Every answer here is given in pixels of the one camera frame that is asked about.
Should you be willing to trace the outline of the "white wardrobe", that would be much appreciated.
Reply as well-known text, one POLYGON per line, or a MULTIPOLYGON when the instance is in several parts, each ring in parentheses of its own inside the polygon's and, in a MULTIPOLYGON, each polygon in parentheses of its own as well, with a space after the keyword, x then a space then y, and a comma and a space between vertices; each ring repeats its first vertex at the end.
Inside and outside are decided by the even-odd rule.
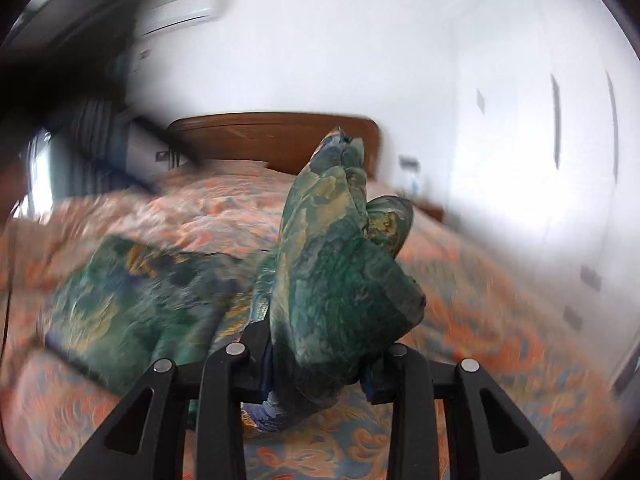
POLYGON ((639 338, 639 61, 601 0, 468 0, 454 20, 459 229, 609 370, 639 338))

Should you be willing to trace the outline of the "wall switch panel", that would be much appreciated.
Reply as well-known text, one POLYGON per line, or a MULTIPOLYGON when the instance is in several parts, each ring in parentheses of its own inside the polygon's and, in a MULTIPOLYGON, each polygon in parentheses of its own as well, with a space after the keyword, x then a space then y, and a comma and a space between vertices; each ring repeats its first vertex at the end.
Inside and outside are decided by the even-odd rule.
POLYGON ((404 171, 419 172, 421 165, 415 157, 399 156, 398 165, 404 171))

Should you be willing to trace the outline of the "wooden nightstand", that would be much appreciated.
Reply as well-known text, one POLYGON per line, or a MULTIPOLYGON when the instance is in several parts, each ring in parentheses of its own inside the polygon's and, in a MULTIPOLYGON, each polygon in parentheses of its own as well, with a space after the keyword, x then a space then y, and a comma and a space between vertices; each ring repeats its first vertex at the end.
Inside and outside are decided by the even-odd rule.
POLYGON ((427 217, 432 218, 436 222, 442 223, 445 218, 445 209, 442 205, 433 204, 429 200, 421 200, 420 198, 413 198, 411 200, 413 207, 422 211, 427 217))

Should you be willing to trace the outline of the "white air conditioner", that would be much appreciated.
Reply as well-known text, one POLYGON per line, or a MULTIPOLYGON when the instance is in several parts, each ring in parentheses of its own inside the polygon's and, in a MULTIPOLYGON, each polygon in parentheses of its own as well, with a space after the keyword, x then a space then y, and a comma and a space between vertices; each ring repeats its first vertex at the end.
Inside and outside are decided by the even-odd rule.
POLYGON ((145 38, 184 26, 210 22, 224 13, 224 0, 154 2, 139 14, 136 35, 145 38))

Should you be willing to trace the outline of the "blue-grey curtain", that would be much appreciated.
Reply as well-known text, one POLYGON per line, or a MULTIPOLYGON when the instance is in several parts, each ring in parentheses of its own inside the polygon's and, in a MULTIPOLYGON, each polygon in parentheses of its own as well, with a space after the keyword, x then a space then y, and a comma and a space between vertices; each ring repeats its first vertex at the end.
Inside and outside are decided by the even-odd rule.
POLYGON ((105 98, 73 102, 37 125, 14 127, 17 155, 11 186, 14 205, 50 206, 65 197, 126 190, 138 184, 126 171, 129 127, 126 106, 105 98))

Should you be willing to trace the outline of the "green brocade jacket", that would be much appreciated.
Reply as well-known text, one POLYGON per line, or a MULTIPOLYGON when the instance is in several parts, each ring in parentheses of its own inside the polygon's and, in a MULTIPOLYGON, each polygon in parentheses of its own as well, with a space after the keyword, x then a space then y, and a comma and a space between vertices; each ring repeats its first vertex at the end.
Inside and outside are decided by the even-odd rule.
POLYGON ((236 258, 105 237, 54 293, 46 344, 121 395, 154 361, 203 361, 267 321, 269 368, 264 400, 247 409, 252 423, 277 432, 330 408, 426 304, 397 262, 412 207, 367 196, 363 156, 360 139, 329 132, 288 192, 268 250, 236 258))

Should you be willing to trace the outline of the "wooden headboard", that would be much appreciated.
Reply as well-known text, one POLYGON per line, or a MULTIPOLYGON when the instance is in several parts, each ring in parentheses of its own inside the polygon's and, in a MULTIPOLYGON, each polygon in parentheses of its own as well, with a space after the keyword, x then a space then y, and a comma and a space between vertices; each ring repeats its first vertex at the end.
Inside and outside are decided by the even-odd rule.
POLYGON ((229 113, 182 118, 169 129, 195 146, 205 159, 259 160, 284 174, 298 174, 334 128, 364 144, 363 168, 378 172, 381 133, 362 116, 312 113, 229 113))

